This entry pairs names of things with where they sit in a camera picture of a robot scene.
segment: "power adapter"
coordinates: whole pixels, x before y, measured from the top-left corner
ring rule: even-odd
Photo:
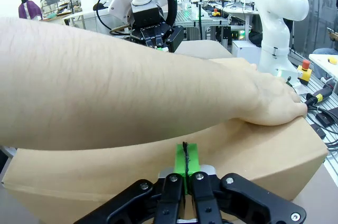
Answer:
[[[331,113],[335,114],[338,116],[338,108],[330,109],[329,110]],[[318,113],[316,115],[316,119],[325,127],[329,127],[335,124],[334,120],[328,116],[327,114],[324,113]]]
[[[326,137],[325,132],[319,126],[317,126],[316,124],[312,124],[311,127],[313,130],[315,130],[315,132],[321,139],[324,139]]]

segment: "jeans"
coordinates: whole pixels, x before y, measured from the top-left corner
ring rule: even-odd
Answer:
[[[313,54],[338,55],[338,51],[336,49],[331,49],[331,48],[321,48],[321,49],[315,50]],[[322,68],[320,68],[317,64],[314,64],[314,67],[315,67],[314,74],[317,78],[321,79],[321,77],[327,76],[327,73]]]

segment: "silver screw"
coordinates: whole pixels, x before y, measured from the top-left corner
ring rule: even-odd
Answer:
[[[146,190],[146,189],[148,189],[148,188],[149,188],[149,185],[148,185],[148,184],[146,184],[146,183],[141,184],[141,189],[142,189],[142,190]]]
[[[196,175],[196,179],[197,180],[202,180],[204,178],[204,175],[202,175],[201,173],[198,173],[197,175]]]
[[[293,221],[299,221],[301,219],[301,215],[298,212],[294,212],[293,214],[291,214],[291,219]]]
[[[177,181],[177,176],[176,175],[172,175],[171,177],[170,177],[170,181],[172,181],[172,182],[176,182]]]
[[[226,182],[227,182],[227,184],[232,184],[233,183],[233,179],[232,178],[227,178]]]

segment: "white box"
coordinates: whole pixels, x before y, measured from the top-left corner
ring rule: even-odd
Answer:
[[[232,55],[244,58],[251,64],[259,64],[261,48],[250,41],[232,41]]]

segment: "yellow object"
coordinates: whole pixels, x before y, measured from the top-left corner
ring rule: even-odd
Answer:
[[[323,100],[323,95],[322,94],[316,95],[316,97],[318,99],[318,102],[321,102]]]
[[[299,78],[299,80],[301,81],[302,84],[307,85],[308,82],[310,81],[312,70],[310,68],[305,70],[305,69],[303,69],[302,66],[299,66],[298,71],[302,72],[302,74],[303,74]]]
[[[337,64],[337,59],[335,57],[329,57],[328,62],[330,62],[331,64]]]

